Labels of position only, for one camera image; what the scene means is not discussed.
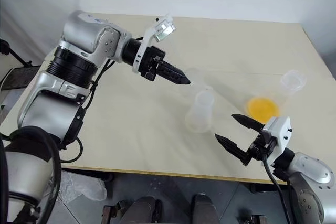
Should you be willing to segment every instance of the table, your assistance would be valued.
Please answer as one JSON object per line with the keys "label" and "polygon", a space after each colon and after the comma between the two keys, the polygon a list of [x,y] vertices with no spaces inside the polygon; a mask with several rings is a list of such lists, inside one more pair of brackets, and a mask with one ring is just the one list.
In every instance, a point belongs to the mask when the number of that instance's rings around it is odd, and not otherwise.
{"label": "table", "polygon": [[[150,16],[94,15],[115,22],[134,37],[141,37],[155,22]],[[64,167],[268,183],[260,162],[243,166],[220,146],[214,132],[246,150],[256,132],[230,115],[245,113],[250,97],[276,94],[281,76],[296,69],[306,75],[307,84],[281,107],[293,127],[288,147],[318,157],[336,170],[336,82],[299,24],[182,17],[174,21],[176,32],[158,46],[166,51],[169,63],[183,70],[201,69],[213,87],[211,131],[196,134],[186,129],[190,102],[181,95],[180,86],[160,77],[147,81],[132,73],[130,66],[116,64],[101,78],[85,116],[79,134],[82,157]],[[27,90],[1,126],[4,134],[16,129],[26,95]],[[61,152],[61,158],[77,153],[74,143]]]}

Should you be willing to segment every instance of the gray floor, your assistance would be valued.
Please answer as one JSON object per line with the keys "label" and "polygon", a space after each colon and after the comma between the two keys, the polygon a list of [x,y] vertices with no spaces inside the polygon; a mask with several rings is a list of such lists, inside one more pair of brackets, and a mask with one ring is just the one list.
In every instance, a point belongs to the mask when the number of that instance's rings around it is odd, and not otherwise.
{"label": "gray floor", "polygon": [[[197,193],[205,193],[211,197],[221,223],[241,223],[242,217],[251,214],[266,215],[271,224],[286,223],[277,193],[253,194],[248,189],[248,184],[244,183],[156,175],[114,174],[114,180],[106,183],[106,188],[108,196],[104,201],[91,201],[83,195],[69,204],[64,204],[58,199],[48,223],[101,223],[104,205],[114,205],[120,200],[132,203],[146,195],[162,200],[164,209],[162,221],[190,223],[191,202]],[[116,224],[119,220],[120,216],[112,219],[111,223]]]}

